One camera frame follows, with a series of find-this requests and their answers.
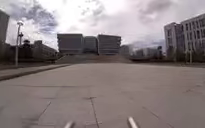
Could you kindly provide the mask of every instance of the curb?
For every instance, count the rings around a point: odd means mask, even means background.
[[[16,73],[16,74],[12,74],[12,75],[7,75],[7,76],[1,76],[0,81],[14,79],[14,78],[17,78],[17,77],[31,75],[31,74],[35,74],[35,73],[39,73],[39,72],[43,72],[43,71],[48,71],[48,70],[53,70],[53,69],[56,69],[56,68],[61,68],[61,67],[66,67],[66,66],[70,66],[70,65],[61,65],[61,66],[57,66],[57,67],[51,67],[51,68],[46,68],[46,69],[38,69],[38,70],[34,70],[34,71],[26,71],[26,72]]]

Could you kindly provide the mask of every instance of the staircase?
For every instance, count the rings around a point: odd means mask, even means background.
[[[120,55],[75,55],[63,56],[56,61],[58,64],[75,63],[130,63],[131,61]]]

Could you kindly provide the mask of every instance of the concrete plaza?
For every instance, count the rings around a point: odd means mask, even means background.
[[[76,64],[0,82],[0,128],[205,128],[205,68]]]

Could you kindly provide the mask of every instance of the street lamp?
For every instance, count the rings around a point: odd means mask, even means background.
[[[19,35],[20,35],[20,27],[23,26],[23,22],[22,21],[18,21],[17,22],[18,25],[18,32],[17,32],[17,39],[16,39],[16,53],[15,53],[15,65],[16,67],[18,66],[18,44],[19,44]]]
[[[19,44],[19,46],[21,46],[22,45],[22,37],[23,37],[23,33],[22,32],[19,34],[19,37],[20,37],[20,44]]]

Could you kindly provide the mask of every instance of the cloud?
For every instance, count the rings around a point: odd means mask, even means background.
[[[143,47],[164,40],[164,25],[205,13],[205,0],[0,0],[0,8],[11,15],[10,43],[23,19],[24,38],[54,48],[56,33],[70,32],[120,35],[123,44]]]

